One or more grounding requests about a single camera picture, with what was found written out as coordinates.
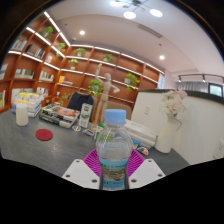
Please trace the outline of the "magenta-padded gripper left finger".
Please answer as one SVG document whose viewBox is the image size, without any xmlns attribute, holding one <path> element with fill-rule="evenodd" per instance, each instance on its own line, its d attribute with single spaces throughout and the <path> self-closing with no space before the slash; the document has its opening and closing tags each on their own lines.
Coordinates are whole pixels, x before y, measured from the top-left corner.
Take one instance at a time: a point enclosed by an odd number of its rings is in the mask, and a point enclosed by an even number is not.
<svg viewBox="0 0 224 224">
<path fill-rule="evenodd" d="M 89 152 L 83 159 L 75 159 L 62 178 L 89 189 L 100 187 L 101 168 L 96 150 Z"/>
</svg>

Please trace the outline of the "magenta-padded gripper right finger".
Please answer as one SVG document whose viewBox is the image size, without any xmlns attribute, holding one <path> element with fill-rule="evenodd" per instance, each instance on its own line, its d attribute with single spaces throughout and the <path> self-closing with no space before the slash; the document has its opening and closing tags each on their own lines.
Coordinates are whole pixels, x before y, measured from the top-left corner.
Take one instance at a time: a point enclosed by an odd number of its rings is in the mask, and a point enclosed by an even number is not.
<svg viewBox="0 0 224 224">
<path fill-rule="evenodd" d="M 165 177 L 165 174 L 153 159 L 145 159 L 133 150 L 127 164 L 127 177 L 129 188 L 134 189 L 157 181 Z"/>
</svg>

